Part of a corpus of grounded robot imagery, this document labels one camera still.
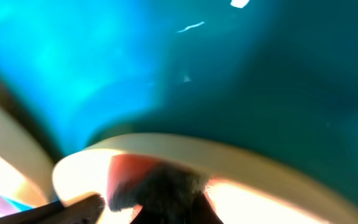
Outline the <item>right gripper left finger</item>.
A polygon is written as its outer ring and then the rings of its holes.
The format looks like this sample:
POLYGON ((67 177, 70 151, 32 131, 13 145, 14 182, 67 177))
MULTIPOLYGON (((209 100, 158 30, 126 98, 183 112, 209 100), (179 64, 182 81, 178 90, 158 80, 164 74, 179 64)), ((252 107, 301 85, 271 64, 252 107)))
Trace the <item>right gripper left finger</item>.
POLYGON ((56 201, 32 210, 0 218, 0 224, 95 224, 105 208, 104 200, 93 194, 68 207, 56 201))

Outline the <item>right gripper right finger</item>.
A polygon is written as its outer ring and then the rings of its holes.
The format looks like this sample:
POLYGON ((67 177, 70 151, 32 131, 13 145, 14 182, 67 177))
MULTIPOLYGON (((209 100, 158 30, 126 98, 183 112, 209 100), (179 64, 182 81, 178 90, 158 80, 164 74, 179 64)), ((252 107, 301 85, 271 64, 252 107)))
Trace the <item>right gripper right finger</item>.
POLYGON ((131 224, 223 224, 205 194, 179 212, 153 212, 143 207, 131 224))

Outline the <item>red and black sponge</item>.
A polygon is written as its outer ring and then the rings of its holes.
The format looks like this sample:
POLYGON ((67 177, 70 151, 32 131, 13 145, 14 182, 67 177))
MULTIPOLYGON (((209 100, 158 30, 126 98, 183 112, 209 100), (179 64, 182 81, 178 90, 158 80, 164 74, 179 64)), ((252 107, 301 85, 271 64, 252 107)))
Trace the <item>red and black sponge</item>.
POLYGON ((160 159, 121 154, 111 160, 106 197, 113 212, 136 205, 153 212, 179 212, 204 192, 209 179, 160 159))

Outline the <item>yellow-green plate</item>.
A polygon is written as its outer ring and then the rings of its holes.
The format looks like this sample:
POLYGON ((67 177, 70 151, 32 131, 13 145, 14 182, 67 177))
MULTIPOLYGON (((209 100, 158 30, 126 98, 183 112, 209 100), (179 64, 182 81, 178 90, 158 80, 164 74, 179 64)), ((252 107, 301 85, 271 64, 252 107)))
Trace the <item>yellow-green plate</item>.
POLYGON ((295 169, 247 149, 175 134, 124 134, 60 160, 55 192, 64 205, 105 195, 117 156, 165 159, 213 176, 207 191, 225 223, 358 224, 358 208, 295 169))
POLYGON ((55 199, 53 162, 32 136, 0 107, 0 195, 30 207, 55 199))

